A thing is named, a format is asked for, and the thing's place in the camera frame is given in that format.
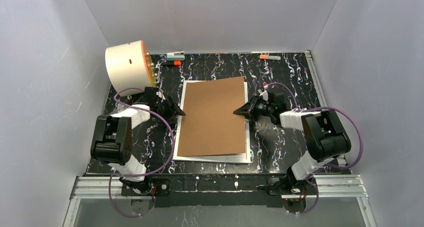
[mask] brown cardboard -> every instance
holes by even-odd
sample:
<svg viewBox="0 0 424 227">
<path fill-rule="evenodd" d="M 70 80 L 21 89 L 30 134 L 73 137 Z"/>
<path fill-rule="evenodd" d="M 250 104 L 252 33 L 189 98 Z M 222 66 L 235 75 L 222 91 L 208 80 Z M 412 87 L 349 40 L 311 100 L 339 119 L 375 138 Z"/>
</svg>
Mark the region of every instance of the brown cardboard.
<svg viewBox="0 0 424 227">
<path fill-rule="evenodd" d="M 186 83 L 178 156 L 246 153 L 244 77 Z"/>
</svg>

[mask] white wall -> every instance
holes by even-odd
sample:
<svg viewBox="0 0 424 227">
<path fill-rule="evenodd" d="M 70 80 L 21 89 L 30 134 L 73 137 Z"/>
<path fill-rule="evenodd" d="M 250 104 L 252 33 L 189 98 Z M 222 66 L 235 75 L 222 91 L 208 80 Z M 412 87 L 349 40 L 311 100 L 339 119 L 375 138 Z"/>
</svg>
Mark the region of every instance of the white wall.
<svg viewBox="0 0 424 227">
<path fill-rule="evenodd" d="M 304 52 L 336 0 L 85 0 L 111 46 L 151 53 Z"/>
<path fill-rule="evenodd" d="M 424 226 L 423 30 L 424 0 L 337 0 L 312 52 L 329 105 L 364 134 L 354 170 L 382 227 Z"/>
<path fill-rule="evenodd" d="M 84 0 L 0 0 L 2 226 L 62 226 L 109 79 Z"/>
</svg>

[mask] black marble table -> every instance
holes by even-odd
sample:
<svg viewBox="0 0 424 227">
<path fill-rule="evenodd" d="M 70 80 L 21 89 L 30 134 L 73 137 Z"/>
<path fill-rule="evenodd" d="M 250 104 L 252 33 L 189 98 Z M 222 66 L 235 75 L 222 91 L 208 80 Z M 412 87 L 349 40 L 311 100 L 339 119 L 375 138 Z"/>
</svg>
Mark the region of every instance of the black marble table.
<svg viewBox="0 0 424 227">
<path fill-rule="evenodd" d="M 164 94 L 180 102 L 184 80 L 218 80 L 244 76 L 248 84 L 249 98 L 264 84 L 281 82 L 291 88 L 302 108 L 319 107 L 317 92 L 304 53 L 279 53 L 281 60 L 261 60 L 259 53 L 232 54 L 187 54 L 180 67 L 160 66 L 165 55 L 153 55 L 158 73 L 157 86 Z M 283 90 L 280 86 L 271 87 Z M 113 86 L 107 97 L 103 114 L 107 115 L 116 107 Z M 121 97 L 131 104 L 132 100 Z M 288 99 L 291 106 L 294 102 Z M 296 163 L 306 151 L 303 133 L 293 129 L 282 129 L 273 125 L 268 117 L 250 122 L 251 164 L 205 163 L 172 161 L 164 174 L 280 174 Z M 156 117 L 133 130 L 132 154 L 150 170 L 155 170 L 171 154 L 170 135 L 163 123 Z M 91 159 L 86 175 L 110 174 L 112 168 Z M 326 168 L 322 172 L 340 173 L 338 169 Z"/>
</svg>

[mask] gray floor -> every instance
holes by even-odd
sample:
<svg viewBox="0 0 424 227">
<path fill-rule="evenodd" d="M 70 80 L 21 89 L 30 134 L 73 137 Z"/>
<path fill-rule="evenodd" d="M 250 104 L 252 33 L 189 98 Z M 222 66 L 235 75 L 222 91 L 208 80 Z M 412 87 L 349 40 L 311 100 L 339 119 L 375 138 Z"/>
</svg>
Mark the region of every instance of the gray floor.
<svg viewBox="0 0 424 227">
<path fill-rule="evenodd" d="M 130 214 L 130 201 L 115 200 Z M 313 203 L 308 198 L 308 206 Z M 143 218 L 127 218 L 118 214 L 108 199 L 82 199 L 76 227 L 364 227 L 358 201 L 352 198 L 320 198 L 313 211 L 301 216 L 272 211 L 264 206 L 179 206 L 156 208 Z"/>
</svg>

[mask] robotic arm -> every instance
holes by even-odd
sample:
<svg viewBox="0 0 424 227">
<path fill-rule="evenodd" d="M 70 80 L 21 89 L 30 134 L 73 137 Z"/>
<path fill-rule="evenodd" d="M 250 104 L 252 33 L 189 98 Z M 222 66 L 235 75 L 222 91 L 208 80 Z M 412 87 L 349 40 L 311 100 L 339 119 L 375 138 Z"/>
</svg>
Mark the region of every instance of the robotic arm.
<svg viewBox="0 0 424 227">
<path fill-rule="evenodd" d="M 132 107 L 152 110 L 168 122 L 176 120 L 176 116 L 186 114 L 178 107 L 172 97 L 164 98 L 158 88 L 145 87 L 140 99 L 135 101 Z M 101 163 L 107 164 L 122 175 L 145 174 L 147 168 L 133 155 L 133 132 L 132 129 L 150 119 L 150 113 L 134 108 L 112 114 L 97 117 L 94 135 L 91 143 L 91 157 Z M 124 184 L 137 187 L 135 182 L 143 182 L 144 176 L 126 177 L 121 179 Z M 140 183 L 140 189 L 148 188 L 148 183 Z"/>
<path fill-rule="evenodd" d="M 260 90 L 259 95 L 254 95 L 249 102 L 236 109 L 234 114 L 251 120 L 268 116 L 274 125 L 304 132 L 307 146 L 305 154 L 288 168 L 284 178 L 268 179 L 268 185 L 262 188 L 270 195 L 305 188 L 310 174 L 351 150 L 351 141 L 334 110 L 289 110 L 282 92 Z"/>
</svg>

